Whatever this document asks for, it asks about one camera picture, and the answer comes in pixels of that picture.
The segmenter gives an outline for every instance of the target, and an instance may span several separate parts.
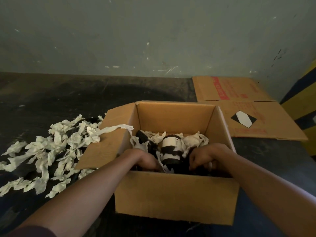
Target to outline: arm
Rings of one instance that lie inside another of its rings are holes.
[[[196,148],[190,169],[213,159],[226,167],[249,198],[288,236],[316,236],[316,197],[237,155],[226,145]]]
[[[100,215],[121,179],[133,165],[160,169],[158,161],[140,149],[120,157],[77,181],[31,215],[20,227],[36,225],[57,237],[82,236]]]

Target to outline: black and white diamond label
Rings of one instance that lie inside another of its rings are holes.
[[[245,112],[238,111],[235,115],[231,117],[234,121],[244,125],[245,127],[249,128],[252,126],[253,123],[257,120],[255,117],[246,114]]]

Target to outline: yellow and black stripe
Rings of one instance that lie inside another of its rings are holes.
[[[303,145],[316,160],[316,61],[281,101],[282,107],[304,131]]]

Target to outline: person's right hand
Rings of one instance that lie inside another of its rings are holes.
[[[204,166],[209,169],[209,163],[216,159],[216,153],[220,149],[229,149],[226,145],[213,143],[202,147],[195,148],[190,154],[189,170],[195,170],[199,166]]]

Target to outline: cardboard box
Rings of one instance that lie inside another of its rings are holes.
[[[218,105],[233,137],[306,141],[282,106],[246,77],[194,76],[198,102]]]
[[[224,143],[234,152],[220,107],[205,103],[140,101],[108,111],[100,129],[118,124],[138,130],[176,134],[200,131],[210,143]],[[112,161],[131,147],[127,130],[117,129],[92,143],[76,168]],[[239,191],[232,178],[129,171],[117,187],[117,213],[151,218],[232,225]]]

